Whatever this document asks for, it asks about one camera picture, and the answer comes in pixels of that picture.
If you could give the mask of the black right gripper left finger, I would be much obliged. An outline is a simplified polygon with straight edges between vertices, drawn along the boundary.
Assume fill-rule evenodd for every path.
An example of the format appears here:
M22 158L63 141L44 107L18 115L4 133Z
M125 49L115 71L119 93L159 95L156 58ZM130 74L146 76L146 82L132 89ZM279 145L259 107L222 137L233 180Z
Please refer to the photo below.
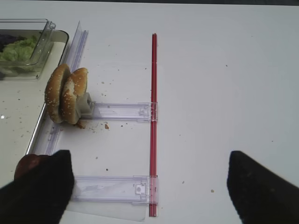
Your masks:
M74 175L71 153L59 150L44 163L45 175L12 181L0 189L2 224L58 224L71 199Z

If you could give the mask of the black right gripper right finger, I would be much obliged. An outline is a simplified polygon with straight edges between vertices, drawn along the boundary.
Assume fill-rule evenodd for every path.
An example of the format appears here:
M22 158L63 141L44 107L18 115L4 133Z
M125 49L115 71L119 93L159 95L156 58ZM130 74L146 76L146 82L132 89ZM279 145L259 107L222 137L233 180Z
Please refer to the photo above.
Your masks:
M227 188L244 224L299 222L299 188L242 151L230 154Z

